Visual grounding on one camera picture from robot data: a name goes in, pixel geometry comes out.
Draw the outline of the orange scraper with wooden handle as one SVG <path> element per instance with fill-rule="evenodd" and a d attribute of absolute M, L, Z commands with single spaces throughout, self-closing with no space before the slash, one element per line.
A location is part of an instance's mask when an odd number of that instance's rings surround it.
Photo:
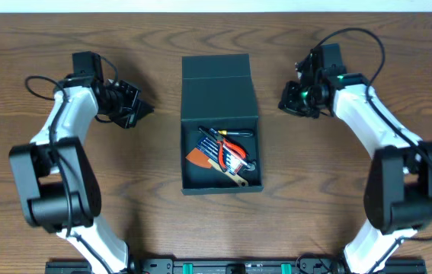
<path fill-rule="evenodd" d="M 207 155 L 205 155 L 201 150 L 198 148 L 194 148 L 187 156 L 186 159 L 199 167 L 210 169 L 214 168 L 218 172 L 225 174 L 227 177 L 229 177 L 234 183 L 236 183 L 240 187 L 246 187 L 248 186 L 248 181 L 240 177 L 239 175 L 233 175 L 229 173 L 228 171 L 223 171 L 219 165 L 213 161 L 211 158 L 209 158 Z"/>

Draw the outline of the red handled pliers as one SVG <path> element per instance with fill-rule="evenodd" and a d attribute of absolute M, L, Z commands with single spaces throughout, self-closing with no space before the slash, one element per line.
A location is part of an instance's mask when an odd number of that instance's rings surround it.
<path fill-rule="evenodd" d="M 239 160 L 245 161 L 245 159 L 247 158 L 247 154 L 242 147 L 228 141 L 215 129 L 209 129 L 209 133 L 215 139 L 217 145 L 219 146 L 218 164 L 223 172 L 228 170 L 228 164 L 226 163 L 224 157 L 225 153 L 228 155 L 232 155 Z"/>

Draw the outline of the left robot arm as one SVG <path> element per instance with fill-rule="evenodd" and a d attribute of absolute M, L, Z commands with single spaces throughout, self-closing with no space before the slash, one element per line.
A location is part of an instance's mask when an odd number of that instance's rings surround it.
<path fill-rule="evenodd" d="M 93 273 L 141 273 L 129 245 L 101 215 L 100 187 L 83 145 L 99 116 L 128 129 L 153 108 L 127 81 L 68 75 L 52 83 L 54 105 L 43 128 L 8 156 L 24 218 L 68 241 Z"/>

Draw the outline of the black gift box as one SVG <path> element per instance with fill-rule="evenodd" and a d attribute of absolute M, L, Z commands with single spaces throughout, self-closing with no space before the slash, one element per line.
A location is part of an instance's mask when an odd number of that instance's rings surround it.
<path fill-rule="evenodd" d="M 262 191 L 258 102 L 249 55 L 184 56 L 181 64 L 181 192 L 193 196 Z M 253 133 L 227 137 L 245 150 L 245 161 L 254 165 L 254 170 L 238 171 L 245 180 L 242 186 L 221 173 L 218 164 L 204 168 L 189 162 L 187 156 L 206 137 L 200 127 Z"/>

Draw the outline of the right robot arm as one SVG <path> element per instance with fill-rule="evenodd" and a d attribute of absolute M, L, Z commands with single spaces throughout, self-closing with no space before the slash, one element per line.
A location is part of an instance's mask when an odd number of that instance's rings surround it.
<path fill-rule="evenodd" d="M 289 81 L 278 107 L 302 117 L 324 109 L 353 131 L 371 158 L 363 204 L 366 221 L 333 263 L 335 273 L 378 273 L 406 241 L 432 222 L 432 141 L 404 127 L 361 74 Z"/>

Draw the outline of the blue precision screwdriver set case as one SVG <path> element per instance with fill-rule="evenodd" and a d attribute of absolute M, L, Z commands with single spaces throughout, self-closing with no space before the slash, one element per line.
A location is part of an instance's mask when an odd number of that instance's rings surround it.
<path fill-rule="evenodd" d="M 215 142 L 211 141 L 208 137 L 203 137 L 198 141 L 196 148 L 218 164 L 219 146 Z M 243 167 L 248 166 L 247 161 L 239 160 L 232 155 L 225 153 L 224 157 L 228 164 L 227 171 L 233 175 L 236 175 Z"/>

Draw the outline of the small claw hammer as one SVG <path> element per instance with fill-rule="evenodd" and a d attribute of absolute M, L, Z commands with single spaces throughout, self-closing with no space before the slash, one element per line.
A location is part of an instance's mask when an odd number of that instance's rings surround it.
<path fill-rule="evenodd" d="M 226 139 L 219 131 L 215 129 L 208 129 L 203 126 L 198 128 L 208 139 L 214 141 L 217 144 L 217 163 L 223 171 L 227 171 L 228 165 L 225 163 L 224 154 L 233 156 L 237 159 L 246 170 L 252 171 L 255 169 L 255 165 L 247 160 L 247 154 L 245 150 L 230 142 Z"/>

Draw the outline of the black yellow screwdriver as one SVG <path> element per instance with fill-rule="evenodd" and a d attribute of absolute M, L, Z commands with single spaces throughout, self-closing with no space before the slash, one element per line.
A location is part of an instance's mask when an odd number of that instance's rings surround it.
<path fill-rule="evenodd" d="M 251 130 L 218 130 L 220 135 L 238 136 L 242 138 L 250 138 L 254 135 Z"/>

